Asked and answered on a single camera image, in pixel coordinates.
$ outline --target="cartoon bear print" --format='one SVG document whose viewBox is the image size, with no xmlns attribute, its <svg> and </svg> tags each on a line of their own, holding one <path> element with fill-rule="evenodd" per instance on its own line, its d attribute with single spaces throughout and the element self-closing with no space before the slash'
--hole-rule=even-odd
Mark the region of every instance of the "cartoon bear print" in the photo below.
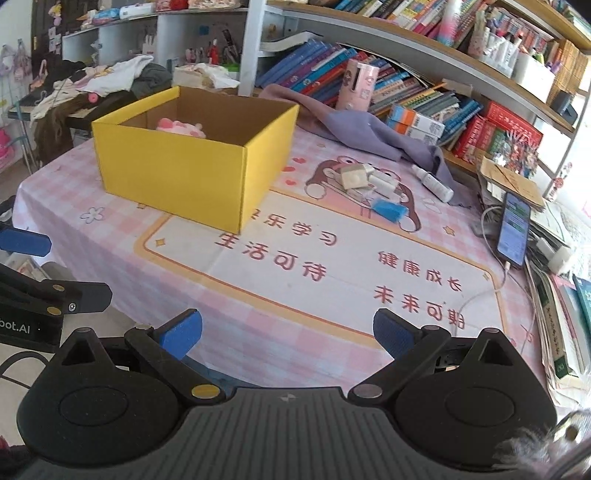
<svg viewBox="0 0 591 480">
<path fill-rule="evenodd" d="M 349 195 L 342 185 L 336 180 L 339 170 L 347 165 L 360 163 L 356 159 L 347 156 L 337 157 L 336 160 L 325 160 L 321 162 L 314 171 L 312 178 L 307 180 L 304 188 L 306 194 L 315 199 L 322 200 L 332 206 L 339 207 L 345 211 L 358 212 L 364 218 L 381 217 L 371 209 L 370 202 L 363 196 Z M 400 181 L 400 176 L 391 170 L 377 168 L 377 170 L 390 175 Z M 400 195 L 400 205 L 408 208 L 408 215 L 398 222 L 402 230 L 414 233 L 421 229 L 421 220 L 415 209 L 414 196 L 411 190 L 402 183 L 398 184 L 396 193 Z"/>
</svg>

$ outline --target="smartphone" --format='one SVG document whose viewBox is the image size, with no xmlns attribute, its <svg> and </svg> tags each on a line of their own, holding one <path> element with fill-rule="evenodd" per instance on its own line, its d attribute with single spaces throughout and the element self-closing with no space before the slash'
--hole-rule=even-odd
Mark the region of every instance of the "smartphone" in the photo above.
<svg viewBox="0 0 591 480">
<path fill-rule="evenodd" d="M 496 251 L 501 260 L 520 268 L 525 261 L 531 207 L 512 193 L 505 195 L 505 211 Z"/>
</svg>

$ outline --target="purple cloth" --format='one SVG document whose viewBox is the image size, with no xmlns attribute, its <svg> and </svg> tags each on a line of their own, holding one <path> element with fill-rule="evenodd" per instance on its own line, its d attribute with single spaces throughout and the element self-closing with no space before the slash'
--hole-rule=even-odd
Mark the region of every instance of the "purple cloth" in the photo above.
<svg viewBox="0 0 591 480">
<path fill-rule="evenodd" d="M 340 142 L 349 148 L 390 160 L 410 161 L 430 172 L 454 191 L 450 205 L 473 206 L 473 194 L 452 178 L 441 148 L 399 134 L 371 113 L 335 110 L 318 100 L 280 85 L 267 86 L 259 97 L 298 103 L 300 112 L 297 124 L 304 130 L 327 140 Z"/>
</svg>

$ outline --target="yellow cardboard box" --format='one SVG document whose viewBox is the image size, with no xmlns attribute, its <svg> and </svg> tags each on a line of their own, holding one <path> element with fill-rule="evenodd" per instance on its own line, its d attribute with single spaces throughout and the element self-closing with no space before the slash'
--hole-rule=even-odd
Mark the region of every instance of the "yellow cardboard box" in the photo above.
<svg viewBox="0 0 591 480">
<path fill-rule="evenodd" d="M 291 150 L 298 106 L 174 87 L 92 124 L 105 190 L 240 233 Z M 156 131 L 167 117 L 207 139 Z"/>
</svg>

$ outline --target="white pen holder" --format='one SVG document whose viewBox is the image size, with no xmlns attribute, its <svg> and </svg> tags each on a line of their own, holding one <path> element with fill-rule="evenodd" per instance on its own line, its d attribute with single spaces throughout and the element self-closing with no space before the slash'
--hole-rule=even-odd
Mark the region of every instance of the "white pen holder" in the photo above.
<svg viewBox="0 0 591 480">
<path fill-rule="evenodd" d="M 556 75 L 535 58 L 519 53 L 513 69 L 513 79 L 544 103 L 548 100 L 555 78 Z"/>
<path fill-rule="evenodd" d="M 468 49 L 469 55 L 511 78 L 517 60 L 517 47 L 507 40 L 500 39 L 488 41 L 485 45 L 485 40 L 482 34 L 473 35 Z"/>
</svg>

